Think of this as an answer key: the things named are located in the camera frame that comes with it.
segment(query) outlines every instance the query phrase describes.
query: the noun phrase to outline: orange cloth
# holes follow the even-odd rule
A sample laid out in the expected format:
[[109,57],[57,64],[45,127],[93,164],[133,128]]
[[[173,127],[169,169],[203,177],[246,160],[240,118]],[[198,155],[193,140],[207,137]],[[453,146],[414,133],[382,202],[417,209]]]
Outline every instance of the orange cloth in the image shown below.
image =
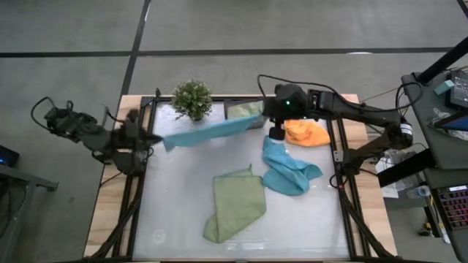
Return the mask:
[[284,122],[289,143],[312,147],[330,143],[328,132],[314,121],[289,120]]

